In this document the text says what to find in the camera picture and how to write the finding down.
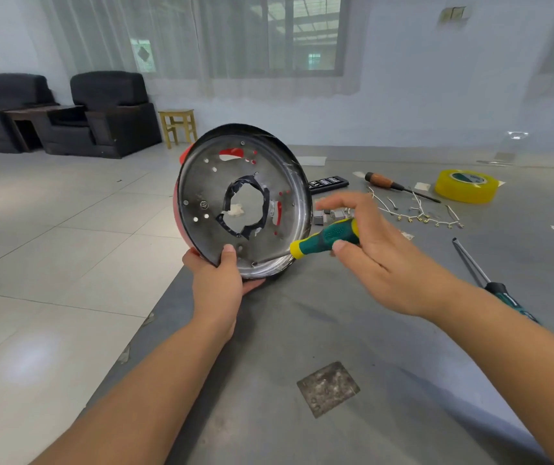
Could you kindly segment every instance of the black sofa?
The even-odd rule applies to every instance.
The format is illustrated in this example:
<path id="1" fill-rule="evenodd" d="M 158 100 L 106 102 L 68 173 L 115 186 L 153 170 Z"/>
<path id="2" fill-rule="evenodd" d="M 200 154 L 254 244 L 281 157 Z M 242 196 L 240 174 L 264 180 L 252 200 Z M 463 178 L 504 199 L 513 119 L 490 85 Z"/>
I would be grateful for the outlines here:
<path id="1" fill-rule="evenodd" d="M 4 111 L 56 104 L 46 78 L 27 73 L 0 73 L 0 152 L 21 153 L 23 148 Z"/>
<path id="2" fill-rule="evenodd" d="M 47 153 L 122 158 L 162 141 L 141 74 L 81 73 L 71 92 L 75 107 L 33 114 Z"/>

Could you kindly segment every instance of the sheer curtain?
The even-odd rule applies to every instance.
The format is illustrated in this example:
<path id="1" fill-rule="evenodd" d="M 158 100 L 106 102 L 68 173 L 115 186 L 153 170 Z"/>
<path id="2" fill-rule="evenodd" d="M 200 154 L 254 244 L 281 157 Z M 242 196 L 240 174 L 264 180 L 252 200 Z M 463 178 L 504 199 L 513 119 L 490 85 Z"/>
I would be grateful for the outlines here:
<path id="1" fill-rule="evenodd" d="M 359 89 L 371 0 L 38 0 L 68 76 L 138 71 L 151 95 Z"/>

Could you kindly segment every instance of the gray table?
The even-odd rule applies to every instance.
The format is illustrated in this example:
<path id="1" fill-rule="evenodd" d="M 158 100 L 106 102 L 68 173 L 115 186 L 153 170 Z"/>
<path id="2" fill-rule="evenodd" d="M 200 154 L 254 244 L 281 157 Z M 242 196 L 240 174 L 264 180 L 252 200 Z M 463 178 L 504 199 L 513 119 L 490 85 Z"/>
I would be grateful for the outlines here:
<path id="1" fill-rule="evenodd" d="M 327 162 L 308 178 L 379 171 L 397 182 L 433 183 L 447 165 Z M 493 280 L 554 332 L 554 169 L 477 167 L 507 183 L 495 201 L 452 203 L 466 226 L 395 222 L 458 277 L 473 282 L 451 244 L 458 236 Z M 380 194 L 389 191 L 381 190 Z M 391 193 L 400 207 L 414 202 Z M 424 209 L 444 208 L 424 201 Z M 190 320 L 191 275 L 183 269 L 111 368 L 92 405 Z M 360 393 L 314 419 L 297 381 L 341 361 Z M 243 300 L 225 347 L 174 444 L 168 463 L 523 463 L 541 449 L 481 370 L 444 333 L 372 300 L 327 254 L 304 258 Z"/>

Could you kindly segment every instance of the left hand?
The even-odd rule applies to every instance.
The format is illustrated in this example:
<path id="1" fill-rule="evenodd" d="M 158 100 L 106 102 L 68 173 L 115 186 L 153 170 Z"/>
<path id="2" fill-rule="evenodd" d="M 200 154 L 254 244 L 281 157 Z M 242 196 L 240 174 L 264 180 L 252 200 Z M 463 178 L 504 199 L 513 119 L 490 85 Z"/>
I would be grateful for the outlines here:
<path id="1" fill-rule="evenodd" d="M 182 262 L 193 273 L 193 320 L 215 328 L 229 340 L 234 334 L 236 315 L 242 296 L 262 285 L 265 279 L 243 283 L 236 266 L 236 250 L 225 245 L 219 267 L 203 259 L 195 248 L 182 257 Z"/>

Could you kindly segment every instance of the tiled floor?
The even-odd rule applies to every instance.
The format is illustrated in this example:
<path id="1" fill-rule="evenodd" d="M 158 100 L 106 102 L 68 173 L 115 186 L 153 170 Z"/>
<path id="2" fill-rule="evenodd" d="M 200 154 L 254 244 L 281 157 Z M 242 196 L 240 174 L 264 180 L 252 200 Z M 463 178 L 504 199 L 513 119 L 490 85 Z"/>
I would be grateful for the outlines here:
<path id="1" fill-rule="evenodd" d="M 184 148 L 0 154 L 0 464 L 68 428 L 180 270 Z"/>

